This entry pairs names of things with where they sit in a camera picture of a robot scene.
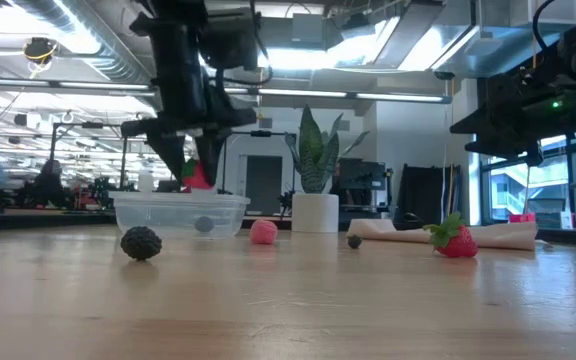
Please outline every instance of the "red strawberry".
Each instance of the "red strawberry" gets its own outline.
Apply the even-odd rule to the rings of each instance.
[[[474,257],[479,249],[460,216],[458,212],[452,213],[441,225],[426,225],[424,230],[430,230],[430,243],[435,245],[435,250],[440,254],[447,257]]]
[[[206,181],[204,168],[200,162],[190,159],[185,165],[182,173],[182,181],[185,186],[193,189],[212,189]]]

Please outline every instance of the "door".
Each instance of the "door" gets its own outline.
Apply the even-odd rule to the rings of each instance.
[[[246,196],[250,198],[247,210],[260,215],[280,212],[281,156],[248,156],[246,165]]]

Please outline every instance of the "white cloth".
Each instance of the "white cloth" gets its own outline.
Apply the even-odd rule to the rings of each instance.
[[[535,251],[537,224],[534,222],[470,227],[472,239],[483,248]],[[354,219],[348,235],[370,240],[428,243],[430,233],[423,230],[397,231],[390,220]]]

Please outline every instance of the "clear plastic container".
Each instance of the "clear plastic container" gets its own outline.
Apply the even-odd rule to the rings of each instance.
[[[223,239],[241,229],[250,199],[236,195],[110,192],[122,232],[147,226],[160,237]]]

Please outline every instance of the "small dark ball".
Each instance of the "small dark ball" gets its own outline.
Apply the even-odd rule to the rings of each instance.
[[[359,245],[361,245],[362,241],[363,240],[361,240],[359,236],[353,235],[348,238],[348,246],[350,246],[353,249],[359,249]]]
[[[145,226],[136,226],[126,231],[121,238],[121,248],[126,255],[137,261],[146,261],[159,254],[161,239]]]
[[[215,222],[208,216],[202,216],[195,221],[195,229],[201,233],[210,232],[215,227]]]

